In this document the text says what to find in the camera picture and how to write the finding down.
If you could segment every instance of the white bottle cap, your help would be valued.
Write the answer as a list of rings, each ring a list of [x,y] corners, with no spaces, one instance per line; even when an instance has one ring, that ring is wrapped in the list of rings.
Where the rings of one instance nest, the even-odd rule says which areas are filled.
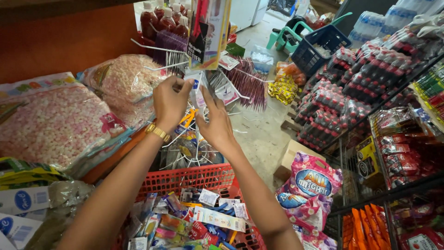
[[[153,8],[153,5],[150,2],[143,2],[143,8],[144,9],[151,9],[151,8]]]
[[[188,17],[181,16],[180,19],[179,19],[179,24],[182,24],[184,26],[188,26]]]
[[[172,17],[173,16],[173,10],[170,8],[163,8],[163,10],[165,11],[165,14],[163,14],[166,17]]]
[[[178,4],[178,3],[173,4],[173,11],[179,12],[180,11],[180,4]]]

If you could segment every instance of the orange wall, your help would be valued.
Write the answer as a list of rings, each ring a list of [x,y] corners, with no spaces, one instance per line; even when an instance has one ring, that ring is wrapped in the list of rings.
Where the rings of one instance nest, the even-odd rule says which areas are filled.
[[[0,26],[0,84],[139,53],[133,4]]]

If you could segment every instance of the green plastic chair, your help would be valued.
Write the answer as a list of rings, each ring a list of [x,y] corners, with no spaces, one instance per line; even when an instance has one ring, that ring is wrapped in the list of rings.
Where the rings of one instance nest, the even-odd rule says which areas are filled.
[[[346,16],[351,15],[351,12],[346,13],[345,15],[338,17],[334,21],[332,21],[330,24],[336,25],[339,22],[342,21]],[[296,27],[298,25],[302,25],[305,29],[307,29],[309,32],[312,32],[313,30],[305,23],[305,22],[297,22],[296,25],[293,27],[293,29],[290,29],[290,27],[285,26],[282,28],[281,32],[279,34],[272,32],[270,34],[270,38],[268,40],[267,49],[271,49],[273,45],[277,42],[276,50],[282,50],[285,45],[285,49],[287,49],[290,53],[293,53],[296,48],[299,45],[299,42],[302,41],[302,37],[300,37],[298,34],[295,33]],[[285,40],[283,39],[284,31],[288,31],[298,42],[295,45],[291,45],[290,43],[285,43]]]

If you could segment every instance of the hand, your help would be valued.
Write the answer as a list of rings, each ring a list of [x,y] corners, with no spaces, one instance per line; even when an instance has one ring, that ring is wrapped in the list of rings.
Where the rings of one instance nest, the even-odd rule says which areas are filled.
[[[185,115],[193,83],[193,79],[184,81],[177,77],[169,77],[153,90],[154,111],[158,128],[171,133],[177,127]],[[177,93],[173,87],[182,89]]]
[[[239,151],[240,146],[234,138],[233,128],[225,111],[225,105],[220,99],[214,100],[203,86],[200,89],[210,111],[208,114],[210,122],[207,123],[201,114],[196,113],[196,123],[199,131],[210,145],[228,157],[232,152]]]

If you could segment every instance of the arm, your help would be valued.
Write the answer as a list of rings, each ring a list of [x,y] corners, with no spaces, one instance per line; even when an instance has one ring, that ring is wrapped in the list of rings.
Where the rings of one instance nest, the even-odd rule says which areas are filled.
[[[174,85],[183,85],[179,93]],[[171,132],[185,114],[192,83],[170,77],[153,91],[157,127]],[[105,178],[63,234],[57,249],[109,249],[130,212],[163,139],[150,133]]]
[[[261,232],[268,249],[303,250],[293,227],[273,193],[265,185],[233,135],[230,119],[221,100],[213,100],[207,89],[201,89],[210,111],[210,122],[200,115],[196,122],[203,137],[230,162],[239,181],[245,204]]]

